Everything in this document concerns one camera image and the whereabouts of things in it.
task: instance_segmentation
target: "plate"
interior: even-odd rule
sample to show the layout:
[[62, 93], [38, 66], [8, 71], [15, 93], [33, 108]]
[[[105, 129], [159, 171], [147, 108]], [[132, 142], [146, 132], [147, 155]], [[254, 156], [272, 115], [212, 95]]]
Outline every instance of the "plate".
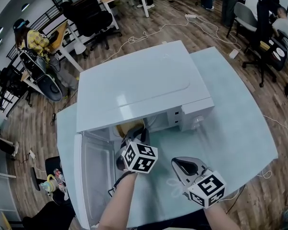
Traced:
[[279, 56], [281, 56], [281, 57], [285, 56], [285, 52], [283, 50], [281, 50], [280, 48], [277, 48], [276, 51], [279, 54]]
[[280, 61], [280, 57], [279, 57], [278, 53], [275, 52], [275, 51], [273, 51], [273, 54], [274, 54], [274, 56], [276, 57], [276, 59], [278, 59], [278, 60]]

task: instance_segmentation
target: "light blue tablecloth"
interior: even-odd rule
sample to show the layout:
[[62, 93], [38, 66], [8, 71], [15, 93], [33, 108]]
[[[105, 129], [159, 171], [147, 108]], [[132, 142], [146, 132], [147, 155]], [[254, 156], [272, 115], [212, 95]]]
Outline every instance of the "light blue tablecloth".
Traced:
[[[217, 170], [227, 182], [226, 194], [247, 183], [273, 159], [277, 151], [270, 130], [248, 89], [222, 55], [214, 48], [190, 54], [215, 103], [212, 113], [196, 131], [177, 127], [151, 134], [158, 148], [158, 162], [137, 178], [128, 227], [189, 214], [200, 207], [177, 194], [177, 177], [171, 167], [174, 157], [199, 158]], [[73, 137], [76, 105], [58, 114], [58, 149], [69, 194], [75, 202]]]

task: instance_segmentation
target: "black cap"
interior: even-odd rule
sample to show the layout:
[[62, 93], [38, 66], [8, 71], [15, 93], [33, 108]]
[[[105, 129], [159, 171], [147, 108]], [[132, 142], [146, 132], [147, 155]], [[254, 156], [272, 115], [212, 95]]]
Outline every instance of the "black cap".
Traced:
[[22, 28], [24, 25], [25, 25], [24, 19], [18, 19], [13, 25], [14, 32]]

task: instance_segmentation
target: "person in yellow plaid shirt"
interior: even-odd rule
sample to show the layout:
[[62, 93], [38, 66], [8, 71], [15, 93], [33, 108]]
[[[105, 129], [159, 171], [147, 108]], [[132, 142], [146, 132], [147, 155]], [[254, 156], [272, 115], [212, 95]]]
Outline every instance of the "person in yellow plaid shirt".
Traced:
[[27, 40], [28, 48], [33, 49], [49, 63], [50, 68], [56, 73], [57, 78], [66, 88], [77, 89], [77, 79], [66, 69], [61, 68], [59, 60], [49, 53], [49, 40], [45, 34], [26, 27], [24, 19], [17, 20], [14, 23], [13, 30], [15, 33], [16, 47], [19, 50], [25, 47], [25, 40]]

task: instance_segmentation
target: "open microwave door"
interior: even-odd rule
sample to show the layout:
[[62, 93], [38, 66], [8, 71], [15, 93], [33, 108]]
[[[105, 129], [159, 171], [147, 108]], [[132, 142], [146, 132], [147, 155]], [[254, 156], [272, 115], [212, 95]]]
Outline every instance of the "open microwave door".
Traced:
[[76, 134], [74, 174], [79, 221], [84, 229], [96, 225], [110, 201], [108, 190], [115, 183], [112, 142]]

